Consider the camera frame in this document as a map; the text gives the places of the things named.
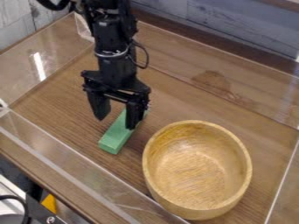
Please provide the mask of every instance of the wooden table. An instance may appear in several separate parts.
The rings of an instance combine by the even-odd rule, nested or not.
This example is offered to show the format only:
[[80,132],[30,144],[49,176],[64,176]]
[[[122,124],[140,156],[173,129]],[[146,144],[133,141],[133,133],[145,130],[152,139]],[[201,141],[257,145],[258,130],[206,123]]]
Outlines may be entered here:
[[[58,23],[72,26],[68,18]],[[144,194],[148,191],[141,155],[152,134],[168,123],[186,119],[221,125],[246,146],[253,164],[252,182],[244,199],[229,213],[214,220],[193,223],[262,223],[297,144],[297,78],[148,24],[140,24],[138,39],[148,47],[152,61],[152,66],[138,71],[140,79],[153,90],[150,113],[118,155],[109,155],[97,147],[97,140],[122,105],[113,103],[112,113],[102,122],[92,115],[81,91],[80,71],[97,69],[97,62],[92,46],[85,43],[86,50],[81,50],[80,56],[10,108]],[[76,39],[72,41],[73,47],[80,46]],[[1,153],[30,177],[82,215],[97,221],[102,207],[85,208],[80,189],[70,194],[65,189],[66,180],[61,178],[52,183],[50,177],[44,177],[44,164],[24,152],[15,155],[21,149],[11,143],[3,145]],[[297,197],[290,204],[297,205]],[[276,211],[277,218],[270,223],[278,223],[281,217],[285,223],[294,223],[297,214],[290,208]]]

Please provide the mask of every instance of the screw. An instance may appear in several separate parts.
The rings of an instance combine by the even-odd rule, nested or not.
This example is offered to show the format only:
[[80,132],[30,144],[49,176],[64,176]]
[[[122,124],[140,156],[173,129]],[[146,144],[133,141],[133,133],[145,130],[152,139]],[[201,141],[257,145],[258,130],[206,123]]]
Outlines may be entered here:
[[54,218],[53,217],[49,217],[48,219],[46,219],[46,223],[48,224],[52,224],[54,222]]

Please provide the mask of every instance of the green object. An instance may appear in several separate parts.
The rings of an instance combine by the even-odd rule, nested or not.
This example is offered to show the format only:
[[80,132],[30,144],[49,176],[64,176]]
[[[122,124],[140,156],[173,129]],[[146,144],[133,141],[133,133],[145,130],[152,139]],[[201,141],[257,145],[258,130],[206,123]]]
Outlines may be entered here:
[[98,148],[116,155],[133,132],[133,129],[126,129],[126,110],[124,109],[120,116],[109,126],[106,133],[97,141]]

